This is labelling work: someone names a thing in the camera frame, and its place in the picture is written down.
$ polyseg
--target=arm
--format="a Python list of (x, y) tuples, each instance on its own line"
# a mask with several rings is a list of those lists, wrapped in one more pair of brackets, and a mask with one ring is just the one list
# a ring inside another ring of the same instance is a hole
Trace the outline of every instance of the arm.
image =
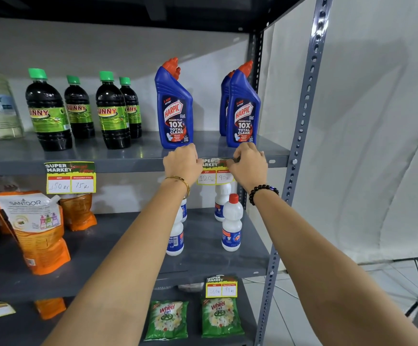
[[(166, 176), (191, 186), (202, 171), (193, 144), (164, 158)], [(132, 346), (139, 343), (154, 282), (187, 188), (166, 179), (97, 268), (43, 346)]]
[[(253, 143), (234, 156), (241, 160), (230, 171), (247, 192), (267, 182)], [(256, 192), (254, 203), (324, 346), (418, 346), (418, 329), (361, 267), (274, 192)]]

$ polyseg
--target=red bottle cap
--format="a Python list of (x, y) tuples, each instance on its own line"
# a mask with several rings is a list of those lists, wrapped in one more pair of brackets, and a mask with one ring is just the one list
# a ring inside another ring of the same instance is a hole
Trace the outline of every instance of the red bottle cap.
[(231, 193), (229, 202), (231, 204), (237, 204), (239, 202), (239, 195), (236, 193)]
[(175, 80), (178, 80), (178, 77), (180, 75), (180, 67), (178, 66), (178, 58), (174, 57), (169, 59), (167, 62), (165, 62), (162, 67), (166, 69)]
[(250, 60), (249, 62), (244, 63), (243, 65), (241, 65), (238, 69), (242, 71), (242, 73), (244, 75), (246, 75), (246, 77), (248, 77), (250, 75), (250, 71), (252, 70), (252, 60)]

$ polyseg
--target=shelf upright post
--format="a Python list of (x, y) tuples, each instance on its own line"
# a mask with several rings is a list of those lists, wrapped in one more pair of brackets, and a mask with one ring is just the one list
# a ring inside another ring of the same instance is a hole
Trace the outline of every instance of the shelf upright post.
[[(315, 14), (311, 26), (311, 35), (308, 45), (307, 61), (303, 75), (302, 91), (300, 92), (297, 122), (294, 139), (291, 146), (291, 155), (287, 165), (287, 174), (284, 181), (282, 199), (292, 205), (297, 184), (298, 171), (302, 161), (303, 147), (310, 122), (310, 113), (315, 97), (316, 83), (320, 71), (321, 58), (324, 50), (327, 27), (329, 25), (329, 13), (333, 0), (316, 0)], [(260, 305), (259, 322), (254, 346), (262, 346), (267, 327), (270, 304), (273, 299), (273, 290), (278, 274), (279, 255), (274, 245), (271, 247), (270, 261), (268, 263), (267, 277), (263, 288), (262, 304)]]
[[(259, 77), (260, 77), (260, 64), (262, 61), (262, 46), (263, 46), (263, 30), (249, 34), (249, 46), (247, 48), (247, 60), (252, 60), (252, 70), (247, 80), (249, 81), (252, 88), (259, 91)], [(239, 196), (239, 202), (242, 207), (246, 209), (247, 194), (244, 188), (238, 183), (237, 194)]]

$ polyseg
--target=hand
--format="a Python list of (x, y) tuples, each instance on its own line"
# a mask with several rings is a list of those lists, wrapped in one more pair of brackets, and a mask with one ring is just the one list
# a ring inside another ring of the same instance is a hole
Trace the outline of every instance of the hand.
[(163, 164), (166, 177), (179, 176), (190, 187), (202, 172), (202, 159), (198, 159), (198, 153), (193, 143), (169, 152), (164, 157)]
[(227, 165), (230, 173), (235, 177), (241, 186), (250, 192), (258, 185), (267, 183), (268, 164), (265, 154), (259, 152), (252, 142), (244, 142), (236, 148), (234, 158), (241, 157), (239, 163), (228, 160)]

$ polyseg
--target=dark liquid bottle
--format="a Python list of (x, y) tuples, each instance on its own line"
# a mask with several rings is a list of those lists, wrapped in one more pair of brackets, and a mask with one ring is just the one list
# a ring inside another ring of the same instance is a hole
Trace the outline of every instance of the dark liquid bottle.
[(129, 120), (131, 138), (142, 137), (142, 117), (140, 115), (140, 105), (135, 91), (130, 87), (131, 80), (128, 77), (120, 77), (121, 92), (125, 98), (125, 112)]
[(97, 90), (96, 101), (103, 140), (108, 149), (128, 148), (131, 146), (131, 133), (125, 114), (124, 96), (114, 86), (112, 72), (101, 71), (100, 80), (102, 85)]
[(95, 137), (89, 96), (79, 86), (81, 82), (77, 76), (67, 75), (67, 79), (70, 86), (65, 90), (65, 103), (73, 136), (81, 139)]
[(70, 124), (60, 93), (47, 83), (44, 70), (30, 68), (28, 72), (33, 83), (26, 89), (25, 97), (39, 143), (46, 152), (72, 148)]

